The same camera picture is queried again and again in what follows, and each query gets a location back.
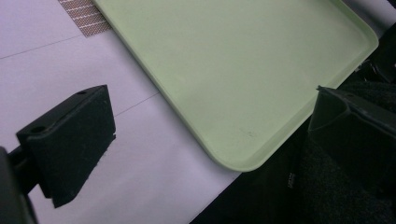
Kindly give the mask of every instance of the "brown checkered pattern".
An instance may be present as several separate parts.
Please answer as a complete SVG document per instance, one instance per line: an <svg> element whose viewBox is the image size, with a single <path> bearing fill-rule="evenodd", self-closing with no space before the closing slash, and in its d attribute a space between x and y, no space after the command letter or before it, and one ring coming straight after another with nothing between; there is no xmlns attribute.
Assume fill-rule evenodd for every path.
<svg viewBox="0 0 396 224"><path fill-rule="evenodd" d="M93 5L92 0L59 0L59 3L85 36L96 35L111 29L106 19Z"/></svg>

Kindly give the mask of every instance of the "table surface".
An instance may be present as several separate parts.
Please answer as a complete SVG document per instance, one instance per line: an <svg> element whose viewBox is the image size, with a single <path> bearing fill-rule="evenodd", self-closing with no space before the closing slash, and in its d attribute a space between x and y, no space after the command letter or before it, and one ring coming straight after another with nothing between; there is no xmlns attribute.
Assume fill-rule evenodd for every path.
<svg viewBox="0 0 396 224"><path fill-rule="evenodd" d="M377 32L385 0L348 0ZM86 38L55 0L0 7L0 145L73 93L107 84L117 126L77 198L58 209L35 187L39 223L188 223L240 174L205 154L113 31Z"/></svg>

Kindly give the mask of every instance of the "white table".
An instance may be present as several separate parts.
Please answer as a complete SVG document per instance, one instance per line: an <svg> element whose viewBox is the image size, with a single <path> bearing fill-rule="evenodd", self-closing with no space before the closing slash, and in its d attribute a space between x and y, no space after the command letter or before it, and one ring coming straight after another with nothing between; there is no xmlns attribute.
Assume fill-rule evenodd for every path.
<svg viewBox="0 0 396 224"><path fill-rule="evenodd" d="M385 0L348 0L382 35ZM54 209L29 194L40 223L188 223L239 173L210 160L113 31L86 38L56 0L0 2L0 145L77 91L107 84L117 139L77 198Z"/></svg>

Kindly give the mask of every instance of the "green tray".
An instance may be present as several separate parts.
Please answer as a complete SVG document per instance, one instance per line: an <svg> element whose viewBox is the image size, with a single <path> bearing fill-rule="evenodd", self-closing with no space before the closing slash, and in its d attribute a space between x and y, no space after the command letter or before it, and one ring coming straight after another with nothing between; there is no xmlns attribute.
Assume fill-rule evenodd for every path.
<svg viewBox="0 0 396 224"><path fill-rule="evenodd" d="M376 48L339 0L95 0L209 156L261 166Z"/></svg>

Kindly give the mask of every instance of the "tray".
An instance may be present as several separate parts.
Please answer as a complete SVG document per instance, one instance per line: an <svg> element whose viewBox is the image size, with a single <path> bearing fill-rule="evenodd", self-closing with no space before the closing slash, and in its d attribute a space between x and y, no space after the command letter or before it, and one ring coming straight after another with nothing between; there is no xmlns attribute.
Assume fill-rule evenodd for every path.
<svg viewBox="0 0 396 224"><path fill-rule="evenodd" d="M376 48L339 0L95 0L207 154L260 167Z"/></svg>

